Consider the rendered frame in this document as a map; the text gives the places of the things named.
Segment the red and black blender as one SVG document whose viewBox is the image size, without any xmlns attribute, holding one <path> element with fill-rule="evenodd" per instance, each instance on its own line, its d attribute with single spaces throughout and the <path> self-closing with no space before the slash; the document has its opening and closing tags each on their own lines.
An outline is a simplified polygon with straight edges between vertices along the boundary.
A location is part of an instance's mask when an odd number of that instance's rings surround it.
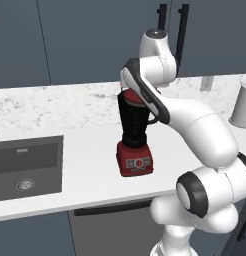
<svg viewBox="0 0 246 256">
<path fill-rule="evenodd" d="M 133 107 L 128 104 L 119 107 L 122 139 L 117 144 L 116 159 L 120 174 L 133 177 L 151 174 L 153 158 L 147 144 L 146 128 L 155 124 L 157 119 L 149 119 L 150 110 Z"/>
</svg>

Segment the red blender lid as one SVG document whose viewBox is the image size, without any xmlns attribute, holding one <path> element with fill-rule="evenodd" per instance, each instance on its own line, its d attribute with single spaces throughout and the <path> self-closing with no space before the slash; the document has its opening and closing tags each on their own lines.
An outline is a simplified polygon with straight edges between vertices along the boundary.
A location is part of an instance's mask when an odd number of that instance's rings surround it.
<svg viewBox="0 0 246 256">
<path fill-rule="evenodd" d="M 122 90 L 118 99 L 118 105 L 120 108 L 126 104 L 133 107 L 146 108 L 146 103 L 147 101 L 143 102 L 139 95 L 130 88 Z"/>
</svg>

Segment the grey sink basin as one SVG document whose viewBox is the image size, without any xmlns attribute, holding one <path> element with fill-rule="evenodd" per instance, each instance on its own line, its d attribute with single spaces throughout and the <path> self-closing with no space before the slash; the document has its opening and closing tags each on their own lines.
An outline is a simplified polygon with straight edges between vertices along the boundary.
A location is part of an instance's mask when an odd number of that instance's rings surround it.
<svg viewBox="0 0 246 256">
<path fill-rule="evenodd" d="M 0 201 L 60 193 L 63 139 L 0 141 Z"/>
</svg>

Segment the grey dishwasher front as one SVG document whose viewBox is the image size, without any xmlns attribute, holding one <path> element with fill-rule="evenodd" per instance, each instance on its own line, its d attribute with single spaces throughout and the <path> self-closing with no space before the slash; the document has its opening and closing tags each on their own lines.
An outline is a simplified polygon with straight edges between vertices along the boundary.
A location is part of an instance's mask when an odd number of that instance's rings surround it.
<svg viewBox="0 0 246 256">
<path fill-rule="evenodd" d="M 117 213 L 75 216 L 68 212 L 76 256 L 149 256 L 164 227 L 150 206 Z"/>
</svg>

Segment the dark blue base cupboard door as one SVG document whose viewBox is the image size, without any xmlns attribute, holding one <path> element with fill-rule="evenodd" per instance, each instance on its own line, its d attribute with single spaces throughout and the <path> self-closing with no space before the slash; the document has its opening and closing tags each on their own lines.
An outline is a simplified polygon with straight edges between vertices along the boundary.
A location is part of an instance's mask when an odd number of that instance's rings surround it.
<svg viewBox="0 0 246 256">
<path fill-rule="evenodd" d="M 235 203 L 235 207 L 239 213 L 237 226 L 233 231 L 227 234 L 212 234 L 196 229 L 191 238 L 190 245 L 196 251 L 198 256 L 221 256 L 227 241 L 232 235 L 239 232 L 242 223 L 244 222 L 244 206 L 246 199 Z"/>
<path fill-rule="evenodd" d="M 75 256 L 67 213 L 1 221 L 0 256 Z"/>
</svg>

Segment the white wall socket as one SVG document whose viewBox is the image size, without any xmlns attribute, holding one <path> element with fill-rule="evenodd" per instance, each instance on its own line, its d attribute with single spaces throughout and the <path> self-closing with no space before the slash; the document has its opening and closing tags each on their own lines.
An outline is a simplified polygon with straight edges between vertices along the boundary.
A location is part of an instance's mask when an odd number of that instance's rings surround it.
<svg viewBox="0 0 246 256">
<path fill-rule="evenodd" d="M 214 77 L 213 76 L 203 76 L 201 81 L 201 91 L 210 91 L 212 88 Z"/>
</svg>

